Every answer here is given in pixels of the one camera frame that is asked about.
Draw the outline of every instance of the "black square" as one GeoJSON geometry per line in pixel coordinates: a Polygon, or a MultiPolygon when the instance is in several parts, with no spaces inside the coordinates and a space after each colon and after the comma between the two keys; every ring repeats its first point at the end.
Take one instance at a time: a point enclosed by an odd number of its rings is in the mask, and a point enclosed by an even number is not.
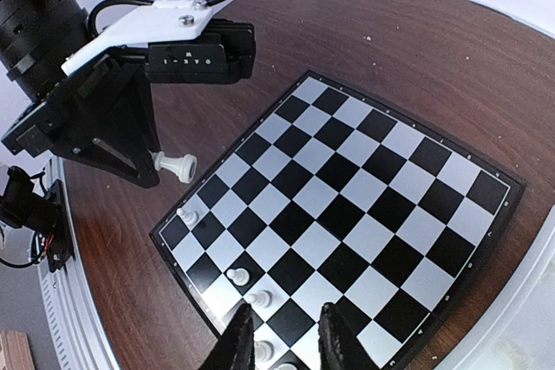
{"type": "Polygon", "coordinates": [[[192,233],[199,240],[200,245],[208,249],[212,243],[222,234],[225,227],[220,221],[211,213],[205,215],[200,222],[195,226],[192,233]]]}
{"type": "Polygon", "coordinates": [[[308,104],[304,101],[299,100],[295,96],[291,96],[287,101],[281,105],[281,107],[276,111],[276,114],[283,117],[290,123],[293,123],[298,116],[303,114],[304,110],[308,108],[308,104]]]}
{"type": "Polygon", "coordinates": [[[270,147],[270,143],[254,133],[237,151],[236,154],[247,164],[253,165],[270,147]]]}
{"type": "Polygon", "coordinates": [[[418,301],[404,290],[400,290],[380,311],[375,321],[399,342],[405,342],[428,313],[429,311],[418,301]]]}
{"type": "Polygon", "coordinates": [[[285,344],[292,347],[315,322],[290,299],[271,316],[267,324],[285,344]]]}
{"type": "Polygon", "coordinates": [[[428,138],[424,138],[410,157],[410,161],[437,176],[449,156],[451,156],[451,151],[428,138]]]}
{"type": "Polygon", "coordinates": [[[212,208],[229,191],[229,187],[224,184],[218,175],[212,175],[208,182],[203,185],[197,195],[204,201],[208,208],[212,208]]]}
{"type": "Polygon", "coordinates": [[[426,254],[426,257],[449,275],[456,277],[459,271],[464,268],[473,250],[473,244],[446,227],[426,254]]]}
{"type": "Polygon", "coordinates": [[[312,106],[323,110],[327,114],[333,115],[346,100],[347,96],[345,94],[339,93],[333,88],[328,88],[317,98],[312,106]]]}
{"type": "Polygon", "coordinates": [[[364,314],[345,296],[342,296],[341,299],[337,301],[336,306],[355,336],[365,329],[366,326],[370,324],[370,321],[372,321],[370,317],[364,314]]]}
{"type": "Polygon", "coordinates": [[[447,224],[463,199],[464,197],[449,185],[436,179],[418,205],[447,224]]]}
{"type": "Polygon", "coordinates": [[[318,223],[339,240],[343,240],[358,224],[363,215],[364,211],[343,195],[338,195],[320,214],[318,223]]]}
{"type": "Polygon", "coordinates": [[[312,269],[302,257],[294,250],[289,249],[287,253],[273,265],[268,275],[291,296],[313,272],[314,269],[312,269]]]}
{"type": "Polygon", "coordinates": [[[243,254],[239,256],[235,262],[233,262],[229,269],[245,269],[249,271],[249,282],[243,286],[235,285],[235,289],[241,295],[244,295],[251,290],[254,284],[258,282],[262,276],[264,276],[262,268],[258,266],[258,263],[256,263],[246,251],[244,251],[243,254]]]}
{"type": "MultiPolygon", "coordinates": [[[[237,302],[235,304],[235,306],[233,308],[230,309],[230,311],[224,315],[224,317],[222,318],[222,322],[223,324],[227,327],[229,325],[229,323],[232,321],[233,316],[235,315],[235,313],[237,313],[237,310],[239,309],[239,307],[241,305],[245,305],[246,301],[241,298],[239,300],[239,302],[237,302]]],[[[264,321],[262,321],[262,318],[260,318],[260,316],[258,316],[258,314],[254,311],[254,309],[252,310],[252,326],[254,327],[254,330],[256,331],[257,329],[259,329],[262,324],[264,324],[264,321]]]]}
{"type": "Polygon", "coordinates": [[[317,176],[336,191],[341,191],[358,172],[358,166],[334,153],[320,168],[317,176]]]}
{"type": "Polygon", "coordinates": [[[291,126],[281,135],[274,145],[277,149],[293,158],[298,151],[303,149],[303,146],[306,145],[309,140],[310,136],[308,134],[291,126]]]}
{"type": "Polygon", "coordinates": [[[222,274],[206,253],[186,273],[201,294],[222,274]]]}
{"type": "Polygon", "coordinates": [[[354,129],[352,127],[349,127],[342,121],[332,117],[325,125],[322,126],[314,137],[336,151],[350,136],[353,130],[354,129]]]}
{"type": "Polygon", "coordinates": [[[265,228],[266,223],[250,208],[247,208],[229,226],[228,230],[243,247],[247,248],[265,228]]]}
{"type": "Polygon", "coordinates": [[[256,169],[251,168],[232,189],[243,201],[250,204],[267,185],[268,179],[256,169]]]}
{"type": "Polygon", "coordinates": [[[507,189],[506,185],[501,184],[491,175],[480,172],[470,188],[467,197],[495,215],[500,204],[503,202],[507,189]]]}
{"type": "Polygon", "coordinates": [[[393,236],[372,262],[372,267],[400,288],[415,271],[423,257],[399,237],[393,236]]]}
{"type": "Polygon", "coordinates": [[[387,188],[372,205],[368,214],[396,233],[414,208],[415,205],[399,192],[387,188]]]}
{"type": "Polygon", "coordinates": [[[342,293],[347,292],[369,264],[344,243],[318,269],[342,293]]]}
{"type": "Polygon", "coordinates": [[[291,350],[288,350],[287,353],[276,361],[270,370],[278,370],[278,367],[282,364],[292,364],[297,370],[310,370],[291,350]]]}
{"type": "Polygon", "coordinates": [[[164,240],[166,240],[167,247],[173,250],[188,233],[189,229],[185,227],[181,218],[175,217],[164,227],[164,230],[162,230],[160,234],[164,237],[164,240]]]}
{"type": "Polygon", "coordinates": [[[382,182],[389,184],[395,175],[399,173],[402,166],[407,162],[401,155],[379,145],[372,156],[364,163],[362,168],[382,182]]]}
{"type": "Polygon", "coordinates": [[[270,227],[292,246],[312,223],[314,218],[291,201],[271,222],[270,227]]]}
{"type": "Polygon", "coordinates": [[[287,198],[293,199],[310,178],[312,174],[292,160],[271,182],[287,198]]]}
{"type": "Polygon", "coordinates": [[[370,114],[366,116],[366,119],[358,126],[357,130],[360,130],[373,140],[381,142],[388,136],[396,123],[397,121],[391,119],[389,116],[377,110],[372,110],[370,114]]]}

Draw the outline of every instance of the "chess pawn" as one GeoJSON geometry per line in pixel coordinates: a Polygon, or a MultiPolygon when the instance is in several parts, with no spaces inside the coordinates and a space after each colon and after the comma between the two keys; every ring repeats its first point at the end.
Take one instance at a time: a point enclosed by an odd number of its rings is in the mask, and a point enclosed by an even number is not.
{"type": "Polygon", "coordinates": [[[245,286],[251,279],[249,272],[245,269],[229,269],[225,275],[237,286],[245,286]]]}
{"type": "Polygon", "coordinates": [[[185,211],[182,208],[178,208],[177,215],[181,218],[189,230],[191,230],[199,221],[199,214],[196,211],[185,211]]]}
{"type": "Polygon", "coordinates": [[[268,308],[271,304],[271,293],[267,290],[260,290],[247,295],[245,300],[254,307],[268,308]]]}
{"type": "Polygon", "coordinates": [[[254,360],[258,363],[264,363],[271,360],[274,355],[274,348],[268,341],[254,342],[254,360]]]}
{"type": "Polygon", "coordinates": [[[183,158],[167,158],[163,152],[153,155],[154,168],[160,171],[162,168],[175,173],[183,184],[191,184],[197,171],[197,158],[185,155],[183,158]]]}

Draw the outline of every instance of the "wooden block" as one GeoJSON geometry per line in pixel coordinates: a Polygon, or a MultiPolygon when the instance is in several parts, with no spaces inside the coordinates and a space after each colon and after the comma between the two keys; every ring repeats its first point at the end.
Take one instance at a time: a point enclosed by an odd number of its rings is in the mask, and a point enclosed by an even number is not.
{"type": "Polygon", "coordinates": [[[35,370],[25,333],[0,333],[0,370],[35,370]]]}

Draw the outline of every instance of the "white bracket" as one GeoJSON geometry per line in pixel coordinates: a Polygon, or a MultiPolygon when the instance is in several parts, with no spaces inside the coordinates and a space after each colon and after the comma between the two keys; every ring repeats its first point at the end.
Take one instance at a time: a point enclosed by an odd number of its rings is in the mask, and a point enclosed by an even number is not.
{"type": "Polygon", "coordinates": [[[72,75],[112,47],[197,39],[213,16],[213,8],[194,0],[157,0],[139,6],[70,56],[62,70],[72,75]]]}

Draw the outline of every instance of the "white square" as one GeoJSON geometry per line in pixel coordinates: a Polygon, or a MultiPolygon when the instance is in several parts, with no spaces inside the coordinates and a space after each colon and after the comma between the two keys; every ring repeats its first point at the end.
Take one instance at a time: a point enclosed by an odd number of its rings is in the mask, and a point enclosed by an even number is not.
{"type": "Polygon", "coordinates": [[[289,199],[272,184],[268,184],[251,202],[254,211],[266,224],[270,224],[289,203],[289,199]]]}
{"type": "Polygon", "coordinates": [[[202,299],[214,315],[223,318],[239,302],[241,294],[221,275],[204,291],[202,299]]]}
{"type": "Polygon", "coordinates": [[[299,204],[313,218],[318,218],[336,196],[336,190],[331,188],[320,178],[312,177],[295,198],[293,198],[293,201],[299,204]]]}
{"type": "Polygon", "coordinates": [[[374,319],[397,293],[397,287],[371,266],[345,294],[364,314],[374,319]]]}
{"type": "Polygon", "coordinates": [[[480,167],[474,162],[451,153],[437,178],[462,195],[467,195],[479,173],[480,167]]]}
{"type": "Polygon", "coordinates": [[[328,86],[326,84],[309,77],[303,84],[297,87],[293,95],[302,101],[312,104],[327,89],[328,86]]]}
{"type": "MultiPolygon", "coordinates": [[[[194,194],[184,205],[183,205],[183,210],[187,211],[187,212],[191,212],[194,211],[197,213],[197,215],[199,216],[197,222],[195,223],[195,225],[197,225],[200,220],[202,220],[206,214],[208,214],[208,212],[210,211],[210,209],[206,206],[206,204],[204,203],[204,201],[202,199],[200,199],[198,194],[194,194]]],[[[193,227],[188,227],[186,225],[186,227],[189,230],[194,229],[193,227]]]]}
{"type": "Polygon", "coordinates": [[[306,312],[310,318],[318,322],[322,306],[326,302],[336,303],[341,298],[335,286],[318,272],[314,272],[302,285],[291,299],[306,312]]]}
{"type": "Polygon", "coordinates": [[[249,165],[244,162],[235,153],[230,156],[226,162],[222,164],[220,168],[216,171],[216,175],[224,181],[224,183],[232,188],[237,181],[241,179],[243,175],[249,170],[249,165]]]}
{"type": "Polygon", "coordinates": [[[267,272],[288,249],[289,245],[274,230],[266,227],[246,251],[267,272]]]}
{"type": "Polygon", "coordinates": [[[382,142],[382,145],[400,154],[405,159],[408,159],[423,139],[423,133],[399,122],[391,129],[391,132],[389,132],[388,137],[382,142]]]}
{"type": "Polygon", "coordinates": [[[368,211],[388,186],[360,169],[342,189],[341,195],[363,211],[368,211]]]}
{"type": "Polygon", "coordinates": [[[413,203],[418,204],[434,179],[434,175],[424,171],[411,161],[407,161],[389,186],[413,203]]]}
{"type": "Polygon", "coordinates": [[[375,321],[368,324],[357,338],[379,368],[387,366],[402,347],[393,335],[375,321]]]}
{"type": "Polygon", "coordinates": [[[393,233],[372,217],[364,214],[344,242],[368,263],[374,262],[393,238],[393,233]]]}
{"type": "Polygon", "coordinates": [[[318,269],[338,245],[339,240],[315,222],[293,244],[293,249],[310,266],[318,269]]]}
{"type": "Polygon", "coordinates": [[[449,221],[449,228],[477,246],[493,223],[493,215],[468,198],[462,200],[449,221]]]}
{"type": "Polygon", "coordinates": [[[372,111],[372,106],[354,97],[349,97],[333,115],[343,123],[356,129],[372,111]]]}
{"type": "Polygon", "coordinates": [[[229,190],[212,208],[212,214],[224,225],[229,227],[245,210],[245,202],[238,195],[229,190]]]}
{"type": "Polygon", "coordinates": [[[416,207],[396,235],[420,251],[422,255],[426,255],[444,230],[444,223],[422,208],[416,207]]]}
{"type": "Polygon", "coordinates": [[[324,113],[319,108],[310,106],[295,120],[293,125],[310,136],[314,136],[330,118],[329,114],[324,113]]]}
{"type": "Polygon", "coordinates": [[[192,233],[187,234],[177,247],[172,250],[175,261],[184,272],[187,272],[204,252],[205,250],[192,233]]]}
{"type": "Polygon", "coordinates": [[[362,166],[374,153],[380,144],[358,130],[355,130],[337,149],[337,153],[344,156],[355,165],[362,166]]]}
{"type": "Polygon", "coordinates": [[[206,251],[223,272],[243,253],[241,246],[229,231],[224,231],[206,251]]]}
{"type": "Polygon", "coordinates": [[[316,174],[333,154],[334,152],[320,140],[310,138],[293,159],[309,172],[316,174]]]}
{"type": "Polygon", "coordinates": [[[275,146],[270,146],[253,166],[269,181],[272,181],[289,162],[291,162],[289,156],[275,146]]]}
{"type": "Polygon", "coordinates": [[[256,133],[261,138],[273,144],[285,133],[289,126],[291,126],[289,121],[273,113],[258,127],[256,133]]]}
{"type": "Polygon", "coordinates": [[[254,332],[254,341],[267,341],[273,347],[273,355],[271,359],[265,362],[257,361],[257,369],[258,370],[267,370],[270,368],[276,361],[278,361],[285,353],[289,351],[287,344],[278,337],[276,333],[274,333],[273,329],[270,328],[268,324],[262,324],[259,329],[254,332]]]}
{"type": "Polygon", "coordinates": [[[291,347],[291,351],[306,364],[310,370],[320,370],[320,351],[318,350],[318,324],[303,335],[291,347]]]}
{"type": "Polygon", "coordinates": [[[402,289],[433,311],[454,282],[454,278],[426,257],[402,285],[402,289]]]}
{"type": "Polygon", "coordinates": [[[268,321],[289,300],[289,295],[287,295],[281,286],[279,286],[276,281],[274,281],[270,275],[267,274],[262,276],[260,280],[256,282],[245,294],[245,296],[259,292],[260,290],[266,290],[271,293],[270,306],[261,308],[256,305],[252,305],[252,309],[254,309],[262,320],[268,321]]]}

